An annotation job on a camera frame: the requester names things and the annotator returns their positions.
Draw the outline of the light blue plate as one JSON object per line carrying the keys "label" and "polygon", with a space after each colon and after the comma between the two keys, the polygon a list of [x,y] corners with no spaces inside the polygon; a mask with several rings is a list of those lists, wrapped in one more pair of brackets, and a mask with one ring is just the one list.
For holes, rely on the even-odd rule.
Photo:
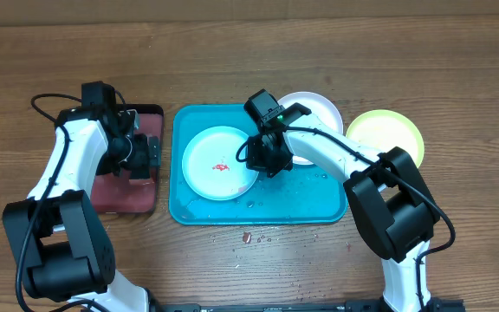
{"label": "light blue plate", "polygon": [[236,159],[249,135],[235,127],[210,127],[196,134],[184,150],[181,166],[188,186],[215,201],[237,198],[256,182],[258,172]]}

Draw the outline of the yellow-green plate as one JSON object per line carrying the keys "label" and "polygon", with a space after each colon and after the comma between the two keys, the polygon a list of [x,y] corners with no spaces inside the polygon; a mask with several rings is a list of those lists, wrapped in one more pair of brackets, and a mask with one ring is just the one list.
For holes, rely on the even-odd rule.
{"label": "yellow-green plate", "polygon": [[420,167],[424,159],[424,139],[415,124],[403,114],[378,109],[359,115],[348,127],[350,140],[388,152],[395,146],[410,154]]}

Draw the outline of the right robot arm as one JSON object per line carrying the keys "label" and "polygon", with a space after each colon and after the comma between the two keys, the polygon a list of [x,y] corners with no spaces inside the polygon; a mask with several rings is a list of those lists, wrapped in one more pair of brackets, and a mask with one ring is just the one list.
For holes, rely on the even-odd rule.
{"label": "right robot arm", "polygon": [[300,103],[281,106],[266,90],[243,106],[258,133],[236,159],[272,178],[291,170],[295,156],[317,165],[344,188],[358,232],[382,260],[388,311],[435,311],[439,301],[426,285],[426,257],[443,214],[409,153],[386,153],[335,132]]}

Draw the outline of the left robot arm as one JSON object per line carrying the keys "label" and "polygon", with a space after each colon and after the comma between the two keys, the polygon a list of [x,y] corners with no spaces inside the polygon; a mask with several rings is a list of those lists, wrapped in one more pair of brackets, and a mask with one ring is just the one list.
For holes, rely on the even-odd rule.
{"label": "left robot arm", "polygon": [[55,146],[36,186],[3,210],[17,303],[29,310],[30,296],[61,311],[160,311],[149,289],[118,271],[95,208],[155,203],[163,109],[128,104],[103,81],[82,84],[76,102],[50,118]]}

